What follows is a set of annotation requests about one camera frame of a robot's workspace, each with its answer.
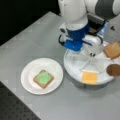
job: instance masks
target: toy bread slice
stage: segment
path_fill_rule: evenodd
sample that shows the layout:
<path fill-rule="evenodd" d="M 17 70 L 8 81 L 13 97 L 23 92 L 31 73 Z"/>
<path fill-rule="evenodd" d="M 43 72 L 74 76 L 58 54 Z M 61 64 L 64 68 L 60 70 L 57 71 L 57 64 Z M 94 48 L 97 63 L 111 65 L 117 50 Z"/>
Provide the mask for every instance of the toy bread slice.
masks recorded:
<path fill-rule="evenodd" d="M 120 45 L 117 42 L 104 47 L 104 53 L 107 57 L 115 59 L 120 56 Z"/>
<path fill-rule="evenodd" d="M 45 89 L 52 81 L 54 77 L 47 71 L 42 70 L 37 76 L 34 77 L 34 82 L 36 82 L 41 88 Z"/>

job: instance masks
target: white plate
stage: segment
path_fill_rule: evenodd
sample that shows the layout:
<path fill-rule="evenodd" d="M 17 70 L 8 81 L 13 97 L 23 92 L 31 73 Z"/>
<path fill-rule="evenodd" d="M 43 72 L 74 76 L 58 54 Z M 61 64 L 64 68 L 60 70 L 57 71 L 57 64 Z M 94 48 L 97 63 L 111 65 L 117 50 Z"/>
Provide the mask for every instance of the white plate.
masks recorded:
<path fill-rule="evenodd" d="M 76 59 L 76 56 L 78 55 L 78 52 L 74 52 L 71 50 L 67 50 L 65 55 L 64 55 L 64 66 L 66 71 L 68 72 L 68 74 L 74 78 L 75 80 L 79 81 L 82 83 L 82 71 L 80 71 L 80 66 L 82 66 L 83 64 L 85 64 L 85 61 L 80 60 L 80 59 Z M 106 55 L 102 52 L 98 57 L 104 57 L 107 58 Z M 98 65 L 101 68 L 105 68 L 105 70 L 102 73 L 98 74 L 98 80 L 97 80 L 97 85 L 100 84 L 105 84 L 107 82 L 110 82 L 111 80 L 113 80 L 114 77 L 109 76 L 106 72 L 106 68 L 108 65 L 110 65 L 111 63 L 117 63 L 120 64 L 120 60 L 119 58 L 115 59 L 114 61 L 110 60 L 109 62 L 104 62 L 104 61 L 100 61 L 98 63 Z M 87 66 L 83 71 L 94 71 L 97 72 L 95 67 L 93 65 L 89 65 Z"/>
<path fill-rule="evenodd" d="M 38 86 L 33 78 L 41 71 L 46 70 L 54 76 L 54 80 L 45 88 Z M 30 62 L 21 73 L 22 86 L 33 94 L 47 94 L 55 90 L 63 80 L 63 70 L 58 62 L 48 58 L 41 58 Z"/>

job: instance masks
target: table surface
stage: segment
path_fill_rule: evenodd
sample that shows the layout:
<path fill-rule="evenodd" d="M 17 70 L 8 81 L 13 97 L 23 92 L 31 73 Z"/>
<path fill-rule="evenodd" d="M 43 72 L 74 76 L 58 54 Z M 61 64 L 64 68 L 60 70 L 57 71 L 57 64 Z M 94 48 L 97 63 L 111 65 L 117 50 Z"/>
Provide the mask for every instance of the table surface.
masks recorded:
<path fill-rule="evenodd" d="M 84 90 L 75 87 L 64 71 L 62 84 L 50 94 L 33 95 L 22 87 L 21 72 L 34 59 L 52 58 L 64 70 L 66 49 L 57 40 L 62 23 L 61 17 L 49 12 L 1 46 L 1 82 L 42 120 L 119 120 L 120 77 L 102 89 Z"/>

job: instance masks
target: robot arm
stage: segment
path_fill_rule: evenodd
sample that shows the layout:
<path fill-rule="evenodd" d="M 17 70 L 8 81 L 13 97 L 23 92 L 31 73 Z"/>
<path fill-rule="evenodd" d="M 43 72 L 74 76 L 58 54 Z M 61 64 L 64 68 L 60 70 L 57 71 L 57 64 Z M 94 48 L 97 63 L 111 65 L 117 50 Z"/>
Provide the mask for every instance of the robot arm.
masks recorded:
<path fill-rule="evenodd" d="M 58 0 L 61 14 L 64 18 L 64 47 L 79 51 L 82 43 L 90 44 L 94 48 L 99 47 L 101 39 L 87 35 L 89 24 L 87 12 L 97 15 L 105 20 L 110 20 L 120 14 L 120 0 Z"/>

